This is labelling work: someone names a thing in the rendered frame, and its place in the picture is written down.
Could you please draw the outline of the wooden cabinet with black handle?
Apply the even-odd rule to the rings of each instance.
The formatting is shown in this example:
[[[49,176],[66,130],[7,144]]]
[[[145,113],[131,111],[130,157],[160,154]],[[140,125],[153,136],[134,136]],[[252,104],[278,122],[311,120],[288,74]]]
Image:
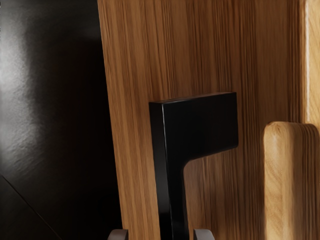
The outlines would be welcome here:
[[[122,225],[162,240],[149,102],[236,92],[239,145],[184,170],[188,226],[265,239],[263,135],[320,130],[320,0],[97,0]]]

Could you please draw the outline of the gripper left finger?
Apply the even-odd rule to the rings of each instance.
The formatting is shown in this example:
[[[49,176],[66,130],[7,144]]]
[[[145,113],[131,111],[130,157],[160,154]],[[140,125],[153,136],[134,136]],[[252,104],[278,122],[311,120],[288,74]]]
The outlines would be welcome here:
[[[110,232],[107,240],[129,240],[129,231],[127,229],[114,229]]]

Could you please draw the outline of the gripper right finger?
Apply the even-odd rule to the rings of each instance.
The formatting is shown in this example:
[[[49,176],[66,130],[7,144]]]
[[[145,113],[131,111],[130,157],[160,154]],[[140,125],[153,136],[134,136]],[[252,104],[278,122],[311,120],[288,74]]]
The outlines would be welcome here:
[[[209,229],[194,229],[193,240],[214,240],[214,236]]]

